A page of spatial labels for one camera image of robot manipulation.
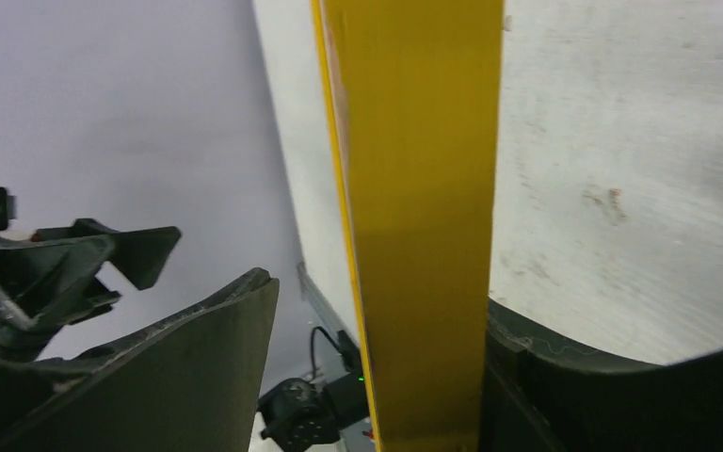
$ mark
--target black cable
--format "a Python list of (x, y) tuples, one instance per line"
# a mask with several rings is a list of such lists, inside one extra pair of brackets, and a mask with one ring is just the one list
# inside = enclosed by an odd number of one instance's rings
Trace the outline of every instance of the black cable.
[(334, 341), (334, 339), (331, 337), (328, 331), (326, 331), (323, 327), (314, 327), (312, 328), (312, 333), (309, 335), (309, 359), (312, 361), (312, 379), (311, 381), (314, 381), (317, 378), (317, 360), (314, 358), (314, 337), (317, 335), (317, 332), (320, 331), (323, 333), (324, 336), (326, 336), (326, 339), (329, 340), (331, 343), (331, 346), (334, 347), (335, 350), (337, 350), (337, 353), (342, 354), (342, 350), (339, 349), (339, 344)]

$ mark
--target yellow object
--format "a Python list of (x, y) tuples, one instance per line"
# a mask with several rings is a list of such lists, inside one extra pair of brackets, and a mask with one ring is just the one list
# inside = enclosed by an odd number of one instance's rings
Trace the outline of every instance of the yellow object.
[(378, 450), (475, 450), (503, 2), (313, 12)]

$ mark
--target wire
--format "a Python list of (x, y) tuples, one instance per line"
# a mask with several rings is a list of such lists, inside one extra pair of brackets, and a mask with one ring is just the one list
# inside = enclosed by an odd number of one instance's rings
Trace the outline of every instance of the wire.
[(326, 331), (323, 327), (314, 327), (312, 328), (312, 333), (309, 335), (309, 359), (312, 361), (312, 379), (311, 381), (314, 381), (317, 378), (317, 360), (314, 358), (314, 337), (317, 335), (317, 332), (320, 331), (323, 333), (324, 336), (326, 336), (326, 339), (329, 340), (331, 343), (331, 346), (334, 347), (335, 350), (337, 350), (337, 353), (342, 354), (342, 350), (339, 349), (339, 344), (334, 341), (334, 339), (331, 337), (328, 331)]

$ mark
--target stained white surface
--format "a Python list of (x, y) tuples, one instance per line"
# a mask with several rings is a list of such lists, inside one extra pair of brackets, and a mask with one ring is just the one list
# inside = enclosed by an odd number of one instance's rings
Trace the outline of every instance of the stained white surface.
[(309, 0), (254, 0), (309, 276), (359, 339)]
[(18, 196), (18, 230), (93, 217), (183, 232), (155, 288), (107, 271), (117, 309), (66, 329), (46, 356), (263, 266), (281, 278), (263, 387), (306, 372), (310, 308), (249, 1), (0, 0), (0, 185)]
[[(723, 0), (506, 3), (491, 296), (637, 359), (723, 347)], [(307, 266), (353, 325), (309, 1), (255, 5)]]

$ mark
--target gray wall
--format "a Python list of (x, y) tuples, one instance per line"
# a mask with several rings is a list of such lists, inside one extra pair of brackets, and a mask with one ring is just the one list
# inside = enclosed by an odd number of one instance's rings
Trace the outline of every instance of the gray wall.
[(249, 0), (0, 0), (0, 185), (22, 230), (98, 218), (175, 225), (160, 283), (62, 332), (71, 357), (252, 266), (281, 278), (265, 385), (306, 370), (309, 307)]

